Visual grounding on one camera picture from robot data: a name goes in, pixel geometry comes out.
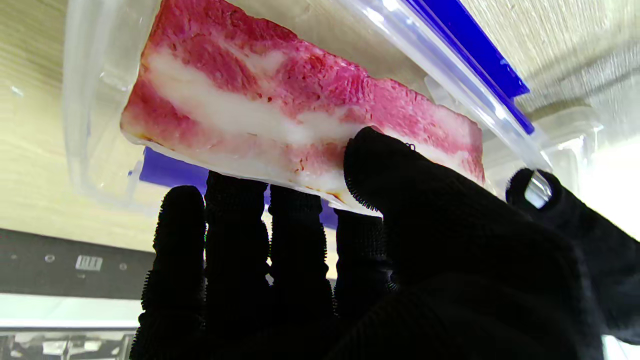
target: finger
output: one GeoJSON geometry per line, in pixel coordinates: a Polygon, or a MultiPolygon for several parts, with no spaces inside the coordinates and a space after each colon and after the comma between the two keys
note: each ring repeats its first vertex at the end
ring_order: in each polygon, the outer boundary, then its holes
{"type": "Polygon", "coordinates": [[[274,318],[278,323],[308,323],[333,315],[326,279],[326,238],[320,222],[320,197],[271,186],[274,318]]]}
{"type": "Polygon", "coordinates": [[[202,266],[205,227],[200,191],[194,186],[171,189],[164,196],[158,215],[154,269],[202,266]]]}
{"type": "Polygon", "coordinates": [[[509,187],[506,190],[507,202],[536,220],[539,220],[543,216],[543,212],[554,208],[564,192],[564,188],[558,178],[542,170],[538,170],[538,172],[547,181],[551,192],[551,198],[540,209],[532,205],[525,196],[532,181],[533,170],[528,168],[520,169],[511,178],[509,187]]]}
{"type": "Polygon", "coordinates": [[[132,359],[191,357],[203,351],[204,203],[193,186],[171,189],[164,197],[154,238],[156,259],[142,293],[140,327],[132,359]]]}
{"type": "Polygon", "coordinates": [[[395,290],[382,219],[335,210],[338,279],[335,300],[338,315],[357,321],[395,290]]]}
{"type": "Polygon", "coordinates": [[[207,333],[215,347],[252,336],[268,324],[269,234],[262,221],[267,184],[209,172],[207,333]]]}

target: plastic container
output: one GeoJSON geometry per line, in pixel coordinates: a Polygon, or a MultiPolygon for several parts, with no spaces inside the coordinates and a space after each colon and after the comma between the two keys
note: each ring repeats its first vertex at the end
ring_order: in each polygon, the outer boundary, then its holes
{"type": "MultiPolygon", "coordinates": [[[[599,114],[587,107],[563,110],[535,123],[546,134],[540,146],[553,165],[554,175],[577,196],[580,179],[588,173],[591,156],[598,150],[601,123],[599,114]]],[[[503,200],[511,177],[527,166],[499,139],[484,143],[483,162],[487,189],[503,200]]]]}
{"type": "MultiPolygon", "coordinates": [[[[529,167],[549,169],[538,146],[543,138],[540,131],[534,130],[510,98],[517,94],[511,91],[507,96],[495,77],[484,71],[486,66],[479,65],[424,1],[231,3],[363,65],[373,76],[395,78],[428,94],[424,78],[429,74],[467,109],[465,113],[506,144],[516,159],[529,167]]],[[[166,189],[139,181],[143,147],[125,140],[119,120],[159,4],[160,0],[70,0],[63,79],[65,138],[73,184],[103,202],[150,213],[157,210],[166,189]]],[[[470,17],[464,20],[467,25],[475,24],[470,17]]],[[[521,86],[517,91],[525,90],[521,86]]]]}

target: raw meat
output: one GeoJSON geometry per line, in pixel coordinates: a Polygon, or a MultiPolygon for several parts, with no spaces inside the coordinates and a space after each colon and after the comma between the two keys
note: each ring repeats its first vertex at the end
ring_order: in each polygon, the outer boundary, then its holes
{"type": "Polygon", "coordinates": [[[134,143],[361,213],[342,158],[369,125],[484,183],[474,122],[224,0],[162,2],[120,123],[134,143]]]}

